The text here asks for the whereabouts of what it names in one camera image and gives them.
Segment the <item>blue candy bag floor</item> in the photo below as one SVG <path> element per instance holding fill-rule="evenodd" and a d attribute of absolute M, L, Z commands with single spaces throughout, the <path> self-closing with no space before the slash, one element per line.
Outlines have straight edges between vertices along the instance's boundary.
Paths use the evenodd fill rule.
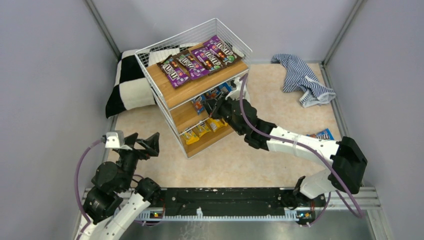
<path fill-rule="evenodd" d="M 204 96 L 207 100 L 215 99 L 219 94 L 221 93 L 220 89 L 215 87 L 206 93 L 204 93 Z"/>

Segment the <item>yellow candy bag back up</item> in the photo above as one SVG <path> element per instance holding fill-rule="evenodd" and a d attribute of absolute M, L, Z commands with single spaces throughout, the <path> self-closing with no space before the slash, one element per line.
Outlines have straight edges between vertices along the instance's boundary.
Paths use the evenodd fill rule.
<path fill-rule="evenodd" d="M 192 128 L 186 129 L 181 136 L 184 139 L 186 145 L 191 145 L 200 140 L 200 137 Z"/>

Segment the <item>yellow candy bag up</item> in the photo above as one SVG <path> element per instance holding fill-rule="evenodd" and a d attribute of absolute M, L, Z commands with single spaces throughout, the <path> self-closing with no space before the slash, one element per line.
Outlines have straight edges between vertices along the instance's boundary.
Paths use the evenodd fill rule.
<path fill-rule="evenodd" d="M 199 138 L 202 138 L 205 134 L 211 132 L 210 127 L 207 125 L 205 121 L 200 122 L 193 129 Z"/>
<path fill-rule="evenodd" d="M 192 128 L 186 129 L 181 136 L 184 139 L 186 145 L 191 145 L 200 140 L 200 137 Z"/>

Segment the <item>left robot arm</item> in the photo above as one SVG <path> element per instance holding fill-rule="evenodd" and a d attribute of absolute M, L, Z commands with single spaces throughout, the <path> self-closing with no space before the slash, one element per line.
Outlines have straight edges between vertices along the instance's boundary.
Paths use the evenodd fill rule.
<path fill-rule="evenodd" d="M 124 136 L 121 130 L 110 131 L 88 146 L 74 173 L 74 194 L 81 218 L 76 240 L 118 240 L 142 211 L 160 200 L 161 187 L 151 178 L 143 177 L 132 191 L 124 206 L 119 195 L 131 188 L 138 162 L 158 157 L 160 133 L 146 139 L 138 133 Z M 118 153 L 115 162 L 105 161 L 95 170 L 91 179 L 93 187 L 85 200 L 79 192 L 79 173 L 83 160 L 91 149 L 99 144 Z"/>

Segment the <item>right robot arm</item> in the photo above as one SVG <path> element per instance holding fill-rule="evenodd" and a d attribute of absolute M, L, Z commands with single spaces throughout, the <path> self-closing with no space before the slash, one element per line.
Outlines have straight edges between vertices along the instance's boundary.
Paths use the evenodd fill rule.
<path fill-rule="evenodd" d="M 294 133 L 258 118 L 257 110 L 243 98 L 235 100 L 219 94 L 201 104 L 211 119 L 224 120 L 254 149 L 292 154 L 322 164 L 324 170 L 298 180 L 295 195 L 314 199 L 325 193 L 344 192 L 360 209 L 354 196 L 360 191 L 368 161 L 353 138 L 325 140 Z"/>

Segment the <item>yellow candy bag front up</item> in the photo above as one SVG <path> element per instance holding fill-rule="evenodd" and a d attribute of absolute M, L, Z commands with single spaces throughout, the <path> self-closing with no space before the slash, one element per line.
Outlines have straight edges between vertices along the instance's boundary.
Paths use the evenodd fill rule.
<path fill-rule="evenodd" d="M 200 122 L 193 129 L 199 138 L 202 138 L 205 134 L 211 132 L 210 127 L 207 125 L 205 121 Z"/>

